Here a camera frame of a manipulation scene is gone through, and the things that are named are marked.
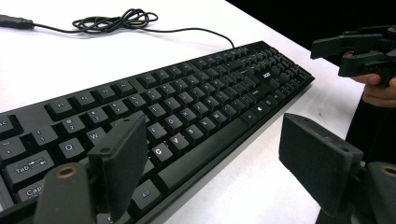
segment black keyboard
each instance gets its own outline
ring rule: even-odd
[[[141,113],[148,161],[123,220],[149,222],[314,79],[259,41],[2,113],[0,204],[36,201],[46,172],[86,163],[118,120]]]

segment keyboard cable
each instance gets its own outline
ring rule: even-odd
[[[26,20],[24,18],[9,17],[6,15],[0,15],[0,27],[14,28],[20,30],[33,30],[35,27],[41,27],[65,34],[86,33],[90,35],[105,35],[121,28],[129,30],[142,30],[153,33],[176,33],[182,31],[196,30],[205,31],[213,35],[221,36],[227,39],[234,49],[233,41],[229,37],[204,28],[191,27],[176,30],[151,30],[145,28],[149,25],[150,22],[157,20],[158,16],[153,12],[145,12],[140,8],[130,8],[121,17],[88,17],[85,19],[73,21],[72,24],[73,26],[78,28],[77,30],[62,30],[48,25],[33,23],[33,21]]]

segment human hand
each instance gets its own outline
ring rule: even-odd
[[[379,107],[396,107],[396,77],[393,77],[388,87],[382,85],[382,77],[379,74],[367,74],[352,77],[353,80],[365,84],[362,100],[370,105]]]

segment black mount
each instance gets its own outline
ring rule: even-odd
[[[396,223],[396,165],[361,164],[363,152],[313,120],[286,113],[279,160],[321,210],[336,217],[354,208],[360,224]]]
[[[88,163],[50,170],[40,196],[0,213],[0,223],[92,224],[108,214],[115,223],[126,213],[148,160],[143,113],[120,119],[88,152]]]
[[[311,59],[326,58],[353,51],[343,57],[338,76],[356,77],[371,73],[383,77],[383,85],[396,75],[396,25],[362,27],[342,35],[312,43]]]

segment white table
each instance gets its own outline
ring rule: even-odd
[[[319,206],[278,160],[278,145],[284,112],[346,136],[362,85],[337,76],[334,64],[311,60],[308,49],[221,0],[21,0],[2,4],[0,14],[71,30],[74,20],[120,16],[129,8],[156,13],[151,29],[201,27],[236,46],[263,40],[316,78],[154,223],[315,223]],[[0,112],[230,47],[200,31],[87,36],[0,28]]]

